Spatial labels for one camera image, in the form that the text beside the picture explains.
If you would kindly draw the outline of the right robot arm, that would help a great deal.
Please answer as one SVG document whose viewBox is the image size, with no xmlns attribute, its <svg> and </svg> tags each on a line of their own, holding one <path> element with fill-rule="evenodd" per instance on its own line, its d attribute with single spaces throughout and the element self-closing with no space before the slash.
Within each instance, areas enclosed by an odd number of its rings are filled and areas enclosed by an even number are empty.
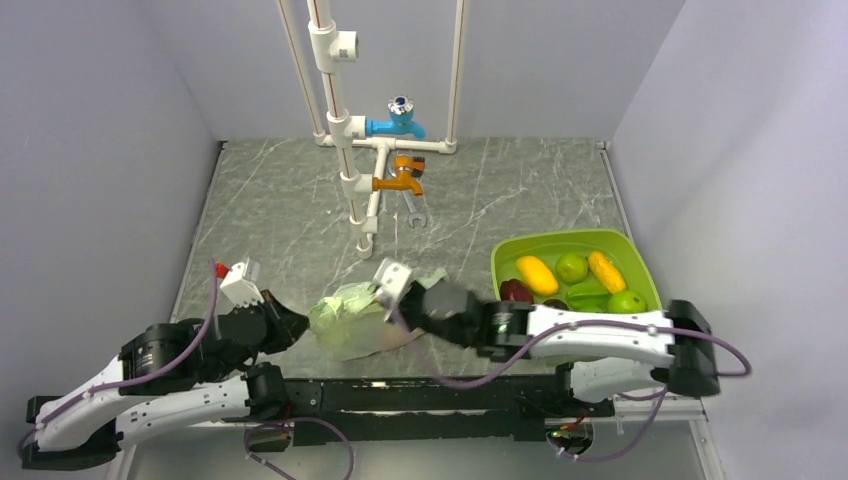
<svg viewBox="0 0 848 480">
<path fill-rule="evenodd" d="M 650 387 L 695 398 L 721 391 L 711 326 L 686 300 L 638 314 L 585 313 L 485 301 L 450 281 L 430 288 L 412 282 L 390 301 L 388 319 L 495 363 L 481 379 L 448 381 L 455 389 L 482 386 L 522 359 L 559 360 L 568 377 L 550 392 L 564 415 L 613 394 Z"/>
</svg>

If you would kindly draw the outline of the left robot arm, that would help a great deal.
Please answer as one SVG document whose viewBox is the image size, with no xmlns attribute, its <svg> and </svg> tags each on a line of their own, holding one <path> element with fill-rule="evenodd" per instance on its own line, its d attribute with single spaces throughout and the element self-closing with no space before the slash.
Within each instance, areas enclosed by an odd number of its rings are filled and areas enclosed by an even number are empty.
<svg viewBox="0 0 848 480">
<path fill-rule="evenodd" d="M 25 470 L 78 471 L 163 433 L 205 422 L 272 420 L 290 404 L 280 367 L 261 354 L 292 347 L 307 316 L 269 291 L 218 315 L 155 324 L 69 394 L 34 396 L 19 442 Z"/>
</svg>

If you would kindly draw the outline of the light green plastic bag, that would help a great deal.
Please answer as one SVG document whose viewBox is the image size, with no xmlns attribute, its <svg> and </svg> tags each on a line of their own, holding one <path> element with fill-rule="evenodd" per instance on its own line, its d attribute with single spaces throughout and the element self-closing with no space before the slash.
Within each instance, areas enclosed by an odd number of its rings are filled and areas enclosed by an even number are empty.
<svg viewBox="0 0 848 480">
<path fill-rule="evenodd" d="M 350 361 L 391 351 L 423 335 L 409 334 L 385 317 L 368 282 L 340 286 L 309 311 L 310 331 L 321 351 L 333 361 Z"/>
</svg>

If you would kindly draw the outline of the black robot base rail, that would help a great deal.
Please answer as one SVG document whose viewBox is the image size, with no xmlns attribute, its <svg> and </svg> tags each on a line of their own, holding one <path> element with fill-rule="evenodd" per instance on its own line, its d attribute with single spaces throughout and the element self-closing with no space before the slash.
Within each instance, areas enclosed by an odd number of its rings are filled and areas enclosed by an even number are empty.
<svg viewBox="0 0 848 480">
<path fill-rule="evenodd" d="M 427 378 L 296 379 L 273 407 L 249 419 L 295 422 L 297 446 L 337 441 L 324 420 L 350 441 L 510 438 L 542 442 L 558 420 L 615 414 L 611 400 L 574 400 L 559 374 L 502 376 L 472 390 L 455 390 Z"/>
</svg>

